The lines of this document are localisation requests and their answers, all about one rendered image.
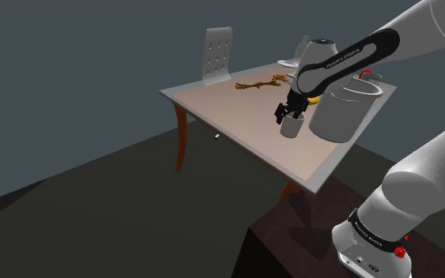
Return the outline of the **dark robot stand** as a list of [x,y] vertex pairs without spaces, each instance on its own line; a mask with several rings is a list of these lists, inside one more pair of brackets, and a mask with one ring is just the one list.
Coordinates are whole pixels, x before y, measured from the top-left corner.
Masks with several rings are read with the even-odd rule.
[[360,278],[339,261],[331,230],[363,202],[334,177],[317,194],[288,182],[247,229],[231,278]]

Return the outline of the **small grey cup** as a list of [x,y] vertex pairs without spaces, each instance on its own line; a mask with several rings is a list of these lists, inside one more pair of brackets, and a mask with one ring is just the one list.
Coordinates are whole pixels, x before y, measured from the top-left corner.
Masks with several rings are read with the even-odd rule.
[[300,132],[300,129],[305,121],[305,115],[299,114],[297,118],[294,118],[294,113],[287,114],[281,123],[280,134],[287,138],[295,138]]

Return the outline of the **brown branch-shaped object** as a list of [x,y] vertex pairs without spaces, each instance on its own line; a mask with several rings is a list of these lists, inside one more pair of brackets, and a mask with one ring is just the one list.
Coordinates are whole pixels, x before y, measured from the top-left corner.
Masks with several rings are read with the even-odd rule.
[[285,76],[280,74],[274,74],[271,81],[258,81],[254,84],[240,84],[235,83],[236,89],[246,89],[246,88],[261,88],[262,86],[281,86],[281,82],[290,84],[291,81]]

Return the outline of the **table with brown legs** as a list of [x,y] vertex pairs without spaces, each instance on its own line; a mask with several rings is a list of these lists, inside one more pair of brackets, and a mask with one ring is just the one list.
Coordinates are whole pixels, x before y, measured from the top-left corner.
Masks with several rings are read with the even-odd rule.
[[206,85],[197,81],[159,93],[174,105],[178,121],[179,147],[175,169],[181,171],[187,146],[187,116],[206,124],[215,133],[241,147],[245,152],[276,171],[288,183],[301,186],[310,195],[318,193],[357,138],[395,91],[382,83],[378,98],[350,141],[342,144],[325,141],[313,134],[307,124],[298,136],[289,139],[275,122],[277,105],[285,100],[289,86],[263,86],[237,89],[237,83],[252,85],[275,74],[289,73],[277,63],[233,73],[228,81]]

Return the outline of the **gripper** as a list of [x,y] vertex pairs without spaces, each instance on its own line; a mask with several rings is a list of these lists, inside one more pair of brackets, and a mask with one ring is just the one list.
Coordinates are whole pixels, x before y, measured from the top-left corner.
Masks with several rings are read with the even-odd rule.
[[302,112],[306,111],[309,102],[306,96],[296,92],[292,89],[289,90],[286,103],[279,103],[274,113],[276,117],[276,123],[280,125],[286,115],[293,113],[293,118],[299,118]]

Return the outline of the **large grey pot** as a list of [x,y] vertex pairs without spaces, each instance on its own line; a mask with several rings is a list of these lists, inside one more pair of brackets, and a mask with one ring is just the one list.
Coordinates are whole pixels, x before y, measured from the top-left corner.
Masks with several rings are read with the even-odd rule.
[[379,86],[353,77],[347,85],[320,96],[309,129],[324,140],[345,143],[353,137],[382,94]]

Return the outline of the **grey chair with holed back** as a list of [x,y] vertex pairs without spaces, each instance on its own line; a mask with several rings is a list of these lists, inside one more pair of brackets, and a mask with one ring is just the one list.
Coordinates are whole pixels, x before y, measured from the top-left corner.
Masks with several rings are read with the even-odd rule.
[[228,64],[231,56],[233,31],[230,27],[208,28],[206,30],[202,81],[205,85],[231,79]]

